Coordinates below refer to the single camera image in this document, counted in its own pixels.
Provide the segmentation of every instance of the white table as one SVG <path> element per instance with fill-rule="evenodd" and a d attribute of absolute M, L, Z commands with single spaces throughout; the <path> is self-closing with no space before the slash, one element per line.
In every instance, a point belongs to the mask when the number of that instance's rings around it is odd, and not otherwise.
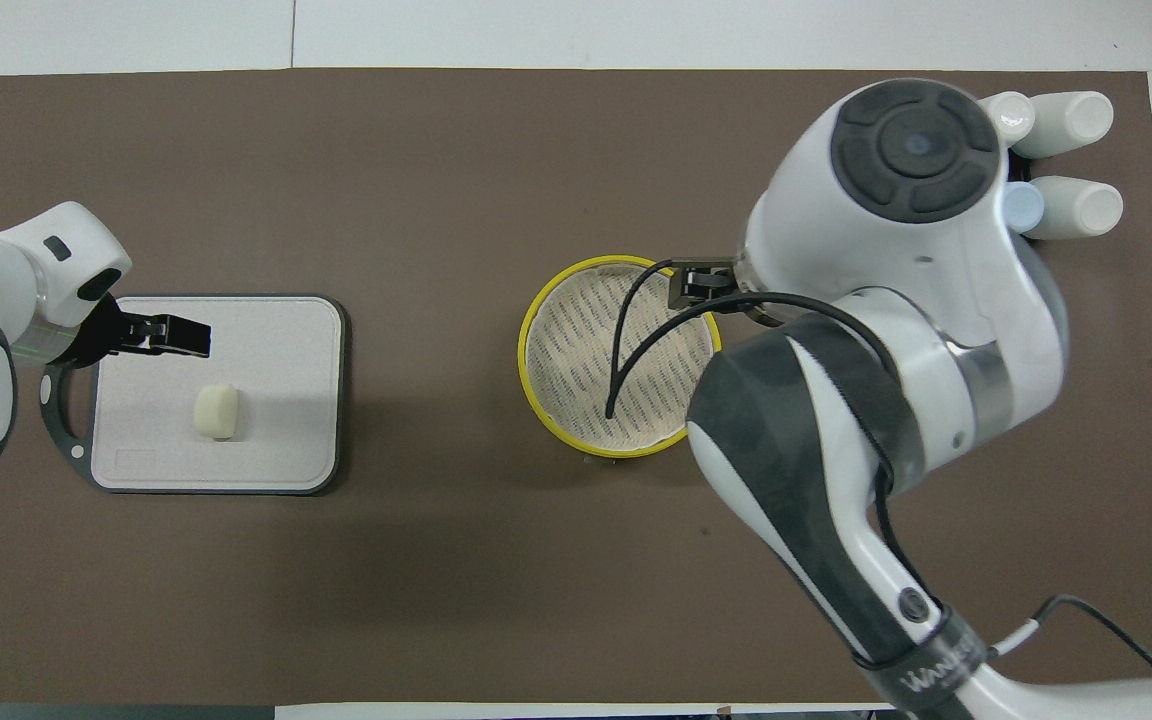
<path fill-rule="evenodd" d="M 1152 101 L 1152 3 L 0 0 L 0 74 L 289 67 L 1149 70 Z M 415 720 L 712 710 L 335 705 L 279 708 L 278 715 Z"/>

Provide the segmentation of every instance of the brown table mat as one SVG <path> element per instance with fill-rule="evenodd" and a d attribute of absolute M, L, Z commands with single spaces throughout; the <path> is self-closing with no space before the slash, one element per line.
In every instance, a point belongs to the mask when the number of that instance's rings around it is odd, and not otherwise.
<path fill-rule="evenodd" d="M 1036 172 L 1114 183 L 1127 210 L 1109 236 L 1039 247 L 1070 304 L 1064 395 L 893 503 L 902 541 L 987 639 L 1066 591 L 1152 647 L 1146 77 L 919 74 L 1104 91 L 1106 141 Z M 567 264 L 730 253 L 799 132 L 882 77 L 1 77 L 0 229 L 81 200 L 136 263 L 122 293 L 325 293 L 353 317 L 353 400 L 325 497 L 116 497 L 70 473 L 24 372 L 0 461 L 0 702 L 873 700 L 687 447 L 585 464 L 526 407 L 515 342 Z M 1149 674 L 1073 611 L 998 667 Z"/>

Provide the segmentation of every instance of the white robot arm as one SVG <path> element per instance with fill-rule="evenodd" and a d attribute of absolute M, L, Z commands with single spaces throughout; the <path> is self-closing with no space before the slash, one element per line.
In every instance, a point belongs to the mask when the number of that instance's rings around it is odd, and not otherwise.
<path fill-rule="evenodd" d="M 109 288 L 131 267 L 109 229 L 77 202 L 0 232 L 0 454 L 15 419 L 15 364 L 85 366 L 116 353 L 207 355 L 206 325 L 119 311 Z"/>
<path fill-rule="evenodd" d="M 893 706 L 946 720 L 1152 717 L 1152 680 L 996 674 L 865 518 L 1060 389 L 1064 304 L 1007 228 L 1006 174 L 991 120 L 956 88 L 887 81 L 827 109 L 756 204 L 735 278 L 828 302 L 872 336 L 810 313 L 726 348 L 692 397 L 691 447 Z"/>

